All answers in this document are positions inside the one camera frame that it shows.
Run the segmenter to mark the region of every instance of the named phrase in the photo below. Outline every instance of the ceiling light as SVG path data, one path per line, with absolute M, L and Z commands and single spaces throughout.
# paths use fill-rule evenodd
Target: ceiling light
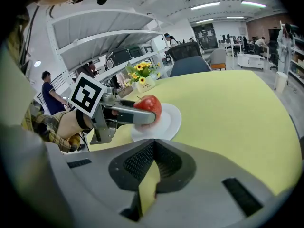
M 255 2 L 246 2 L 246 1 L 242 1 L 241 4 L 247 4 L 247 5 L 253 5 L 253 6 L 258 6 L 258 7 L 267 7 L 266 5 L 264 4 L 259 4 L 259 3 L 255 3 Z
M 219 5 L 219 4 L 220 4 L 220 2 L 203 4 L 203 5 L 199 5 L 199 6 L 193 7 L 193 8 L 191 8 L 191 10 L 198 10 L 198 9 L 201 9 L 201 8 L 204 8 L 204 7 L 209 7 L 209 6 Z
M 41 64 L 41 61 L 37 61 L 36 63 L 34 63 L 34 67 L 38 67 L 38 66 L 40 66 L 40 64 Z
M 204 23 L 204 22 L 209 22 L 209 21 L 212 21 L 213 19 L 207 19 L 207 20 L 203 20 L 203 21 L 199 21 L 199 22 L 196 22 L 197 24 L 200 24 L 200 23 Z
M 228 19 L 243 19 L 243 16 L 228 16 Z

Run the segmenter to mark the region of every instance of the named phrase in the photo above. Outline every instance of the yellow table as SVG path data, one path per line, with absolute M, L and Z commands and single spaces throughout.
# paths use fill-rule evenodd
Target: yellow table
M 175 142 L 226 156 L 259 178 L 277 195 L 296 184 L 301 150 L 293 123 L 272 90 L 251 71 L 183 75 L 156 81 L 145 93 L 181 112 Z M 131 143 L 131 126 L 120 127 L 112 142 L 90 145 L 91 151 Z

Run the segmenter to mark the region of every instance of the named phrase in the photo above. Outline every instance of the apple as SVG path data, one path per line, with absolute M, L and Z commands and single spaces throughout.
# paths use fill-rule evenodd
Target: apple
M 140 100 L 134 103 L 134 108 L 145 110 L 148 112 L 155 113 L 155 121 L 151 124 L 145 124 L 141 126 L 136 126 L 137 130 L 145 130 L 147 128 L 150 128 L 154 126 L 160 119 L 162 114 L 162 106 L 160 101 L 153 95 L 145 95 Z

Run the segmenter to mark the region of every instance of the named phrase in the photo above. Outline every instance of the flower pot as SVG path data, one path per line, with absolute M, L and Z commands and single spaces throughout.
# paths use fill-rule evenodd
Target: flower pot
M 152 79 L 152 77 L 150 75 L 148 77 L 146 77 L 145 79 L 146 79 L 146 82 L 144 84 L 136 82 L 136 87 L 137 87 L 139 93 L 146 92 L 155 87 L 155 81 Z

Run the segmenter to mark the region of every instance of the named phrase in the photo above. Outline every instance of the white wall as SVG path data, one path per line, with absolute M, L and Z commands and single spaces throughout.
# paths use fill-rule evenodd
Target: white wall
M 243 27 L 246 30 L 245 35 L 241 35 L 239 32 L 239 28 Z M 215 31 L 215 35 L 217 37 L 217 40 L 222 40 L 223 35 L 227 38 L 227 34 L 230 36 L 246 36 L 248 39 L 248 31 L 247 31 L 247 26 L 245 23 L 238 22 L 238 21 L 232 21 L 232 22 L 214 22 L 213 23 L 213 28 Z
M 162 28 L 162 32 L 169 33 L 171 36 L 173 36 L 176 40 L 179 40 L 180 42 L 182 42 L 183 39 L 185 40 L 185 42 L 188 42 L 189 38 L 193 38 L 194 41 L 196 41 L 193 29 L 188 19 L 182 19 L 176 22 L 174 25 L 164 27 Z

